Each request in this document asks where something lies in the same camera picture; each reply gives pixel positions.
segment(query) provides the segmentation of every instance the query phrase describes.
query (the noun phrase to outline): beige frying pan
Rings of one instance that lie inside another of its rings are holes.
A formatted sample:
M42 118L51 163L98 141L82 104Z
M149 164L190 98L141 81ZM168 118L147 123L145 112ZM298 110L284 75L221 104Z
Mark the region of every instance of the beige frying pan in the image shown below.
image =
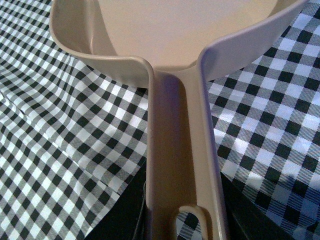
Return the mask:
M66 52L120 83L149 88L147 230L176 238L180 212L204 240L228 239L206 82L265 53L307 0L54 0Z

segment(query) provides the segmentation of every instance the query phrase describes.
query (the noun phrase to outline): handle hole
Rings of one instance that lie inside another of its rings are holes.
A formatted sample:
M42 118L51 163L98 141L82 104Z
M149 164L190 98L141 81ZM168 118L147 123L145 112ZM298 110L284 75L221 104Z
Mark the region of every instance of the handle hole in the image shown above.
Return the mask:
M198 218L190 212L181 212L175 220L177 240L202 240Z

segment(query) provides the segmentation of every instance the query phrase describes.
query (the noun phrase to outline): black and white gingham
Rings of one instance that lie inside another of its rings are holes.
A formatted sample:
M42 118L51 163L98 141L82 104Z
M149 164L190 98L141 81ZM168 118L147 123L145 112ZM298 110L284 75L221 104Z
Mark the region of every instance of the black and white gingham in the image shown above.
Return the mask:
M148 96L59 49L50 0L0 0L0 235L83 239L146 160ZM221 171L295 239L320 239L320 1L208 83ZM200 239L189 213L180 239Z
M59 49L50 7L0 0L1 239L83 239L146 160L146 90Z
M320 1L208 84L221 171L295 239L320 239Z

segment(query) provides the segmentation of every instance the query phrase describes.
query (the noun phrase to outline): checkered tablecloth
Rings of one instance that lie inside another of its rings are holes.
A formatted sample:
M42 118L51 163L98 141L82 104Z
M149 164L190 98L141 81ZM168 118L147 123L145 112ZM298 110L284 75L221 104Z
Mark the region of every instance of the checkered tablecloth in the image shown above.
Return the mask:
M66 54L50 0L0 0L0 237L83 239L146 161L148 91ZM320 239L320 0L209 82L219 166L297 240ZM179 239L198 239L188 213Z

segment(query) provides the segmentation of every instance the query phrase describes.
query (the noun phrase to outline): pan handle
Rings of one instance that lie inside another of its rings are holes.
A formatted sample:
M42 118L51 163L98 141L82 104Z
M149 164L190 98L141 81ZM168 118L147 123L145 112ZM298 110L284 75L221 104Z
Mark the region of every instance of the pan handle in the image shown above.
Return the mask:
M195 213L207 239L229 238L207 85L199 72L197 66L155 71L149 81L148 240L170 239L179 209Z

